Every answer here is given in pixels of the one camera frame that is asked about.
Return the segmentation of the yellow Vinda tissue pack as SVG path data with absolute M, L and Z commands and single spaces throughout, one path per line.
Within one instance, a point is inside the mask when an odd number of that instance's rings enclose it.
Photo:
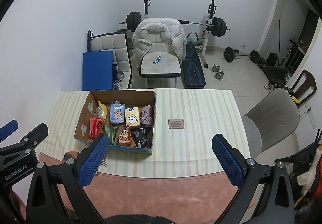
M 140 126 L 139 107 L 130 107 L 125 109 L 126 126 L 129 128 Z

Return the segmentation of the black weight bench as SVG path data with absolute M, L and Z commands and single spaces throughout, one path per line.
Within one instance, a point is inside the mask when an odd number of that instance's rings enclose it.
M 200 58 L 193 43 L 187 43 L 186 57 L 182 62 L 182 71 L 185 88 L 203 88 L 206 85 Z

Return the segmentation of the white puffer jacket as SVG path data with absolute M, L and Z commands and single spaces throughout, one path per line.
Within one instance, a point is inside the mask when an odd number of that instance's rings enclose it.
M 147 18 L 132 36 L 137 67 L 149 53 L 169 53 L 180 62 L 186 58 L 187 36 L 182 24 L 173 18 Z

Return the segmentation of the orange cartoon snack packet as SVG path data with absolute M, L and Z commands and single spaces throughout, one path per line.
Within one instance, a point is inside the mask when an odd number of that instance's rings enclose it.
M 128 126 L 120 127 L 116 132 L 115 143 L 119 146 L 130 147 L 132 144 L 132 137 Z

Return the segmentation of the red wipes packet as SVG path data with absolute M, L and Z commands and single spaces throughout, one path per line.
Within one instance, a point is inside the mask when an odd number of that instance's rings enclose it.
M 101 118 L 90 118 L 89 124 L 89 138 L 95 139 L 102 133 L 102 126 L 104 120 Z

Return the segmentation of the blue cartoon tissue pack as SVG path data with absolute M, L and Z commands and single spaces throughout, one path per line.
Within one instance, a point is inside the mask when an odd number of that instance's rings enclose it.
M 125 104 L 118 101 L 110 104 L 110 123 L 122 124 L 124 123 Z

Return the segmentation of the brown label card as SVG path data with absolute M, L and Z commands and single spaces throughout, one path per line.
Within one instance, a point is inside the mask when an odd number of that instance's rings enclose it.
M 169 119 L 168 127 L 169 129 L 184 129 L 185 121 L 183 119 Z

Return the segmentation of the white leather chair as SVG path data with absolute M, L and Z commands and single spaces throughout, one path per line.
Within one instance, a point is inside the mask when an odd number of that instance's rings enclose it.
M 87 51 L 111 51 L 112 63 L 116 65 L 117 71 L 124 73 L 124 79 L 120 82 L 120 89 L 130 88 L 133 69 L 128 50 L 127 34 L 125 31 L 94 35 L 92 30 L 88 30 Z

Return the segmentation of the grey dining chair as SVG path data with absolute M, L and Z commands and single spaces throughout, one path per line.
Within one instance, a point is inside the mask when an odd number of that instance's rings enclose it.
M 288 91 L 277 88 L 241 116 L 252 158 L 281 142 L 298 127 L 300 113 Z

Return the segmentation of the wooden chair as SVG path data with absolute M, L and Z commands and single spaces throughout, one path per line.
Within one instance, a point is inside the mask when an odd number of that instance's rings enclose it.
M 303 83 L 295 90 L 302 77 L 304 77 Z M 290 90 L 292 99 L 297 107 L 305 104 L 317 91 L 317 84 L 312 73 L 303 70 Z

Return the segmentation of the chrome dumbbell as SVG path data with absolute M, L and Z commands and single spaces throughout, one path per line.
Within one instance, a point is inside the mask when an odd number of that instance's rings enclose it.
M 212 72 L 215 73 L 214 77 L 221 81 L 224 76 L 224 72 L 221 70 L 221 66 L 219 64 L 214 64 L 211 69 Z

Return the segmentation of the blue foam mat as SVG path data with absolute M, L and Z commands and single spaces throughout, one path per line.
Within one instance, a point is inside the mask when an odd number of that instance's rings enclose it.
M 82 56 L 82 90 L 112 89 L 112 51 L 86 52 Z

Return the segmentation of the purple cloth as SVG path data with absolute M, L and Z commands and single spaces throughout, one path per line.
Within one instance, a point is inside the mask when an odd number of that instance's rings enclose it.
M 153 106 L 144 106 L 140 113 L 140 124 L 151 128 L 153 126 Z

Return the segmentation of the green wipes packet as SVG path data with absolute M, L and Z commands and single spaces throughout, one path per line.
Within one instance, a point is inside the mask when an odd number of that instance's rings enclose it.
M 116 133 L 118 130 L 117 126 L 104 126 L 106 135 L 109 138 L 110 145 L 115 145 Z

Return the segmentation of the yellow steel scrubber sponge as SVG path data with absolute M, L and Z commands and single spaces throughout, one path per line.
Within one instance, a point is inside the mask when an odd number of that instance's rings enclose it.
M 101 103 L 100 101 L 98 101 L 97 118 L 106 120 L 107 111 L 108 111 L 107 106 Z

